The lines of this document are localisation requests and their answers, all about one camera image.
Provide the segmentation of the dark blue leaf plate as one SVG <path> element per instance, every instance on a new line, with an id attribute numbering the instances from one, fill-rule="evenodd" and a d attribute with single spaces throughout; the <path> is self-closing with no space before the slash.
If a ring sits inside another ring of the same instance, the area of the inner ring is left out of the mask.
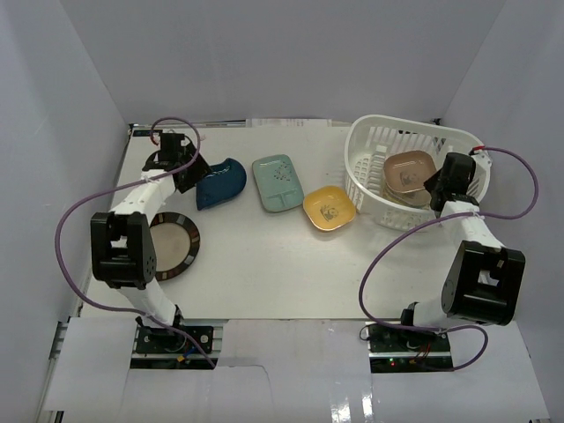
<path id="1" fill-rule="evenodd" d="M 210 209 L 237 197 L 247 183 L 244 166 L 227 158 L 211 166 L 211 173 L 196 185 L 196 204 L 199 211 Z"/>

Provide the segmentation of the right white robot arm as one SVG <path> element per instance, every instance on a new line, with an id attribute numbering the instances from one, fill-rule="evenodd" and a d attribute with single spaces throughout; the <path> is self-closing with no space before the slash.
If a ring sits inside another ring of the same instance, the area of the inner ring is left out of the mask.
<path id="1" fill-rule="evenodd" d="M 428 327 L 447 329 L 463 321 L 504 326 L 516 311 L 525 257 L 506 248 L 479 214 L 469 188 L 477 164 L 469 154 L 450 152 L 442 168 L 424 182 L 430 208 L 456 246 L 442 292 L 413 302 L 401 315 L 399 344 L 416 352 L 430 339 Z"/>

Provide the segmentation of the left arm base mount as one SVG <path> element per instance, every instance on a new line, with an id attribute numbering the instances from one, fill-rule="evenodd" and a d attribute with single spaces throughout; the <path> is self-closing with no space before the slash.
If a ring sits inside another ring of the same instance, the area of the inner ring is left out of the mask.
<path id="1" fill-rule="evenodd" d="M 144 370 L 213 370 L 219 359 L 223 328 L 212 325 L 181 325 L 210 357 L 210 362 L 189 340 L 164 329 L 137 327 L 130 367 Z"/>

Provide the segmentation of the cream square plate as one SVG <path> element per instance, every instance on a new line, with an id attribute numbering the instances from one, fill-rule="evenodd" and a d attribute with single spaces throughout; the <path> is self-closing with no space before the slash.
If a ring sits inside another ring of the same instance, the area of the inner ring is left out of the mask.
<path id="1" fill-rule="evenodd" d="M 424 209 L 430 202 L 430 195 L 424 190 L 401 193 L 386 189 L 384 194 L 390 201 L 412 208 Z"/>

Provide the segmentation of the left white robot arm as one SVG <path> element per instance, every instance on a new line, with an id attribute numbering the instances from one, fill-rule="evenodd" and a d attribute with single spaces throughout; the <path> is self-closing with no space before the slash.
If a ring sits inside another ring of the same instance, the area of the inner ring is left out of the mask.
<path id="1" fill-rule="evenodd" d="M 174 193 L 184 193 L 211 173 L 197 145 L 182 133 L 162 133 L 159 150 L 145 161 L 131 191 L 108 212 L 91 218 L 93 276 L 125 297 L 155 325 L 156 341 L 166 351 L 181 349 L 186 330 L 174 322 L 178 307 L 156 279 L 157 257 L 150 224 Z"/>

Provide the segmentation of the brown square plate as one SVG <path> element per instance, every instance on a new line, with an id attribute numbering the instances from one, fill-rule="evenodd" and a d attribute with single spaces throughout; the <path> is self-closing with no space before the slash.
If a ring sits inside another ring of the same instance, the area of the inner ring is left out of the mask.
<path id="1" fill-rule="evenodd" d="M 383 165 L 384 180 L 388 188 L 402 194 L 424 189 L 424 182 L 435 172 L 433 158 L 420 150 L 391 155 Z"/>

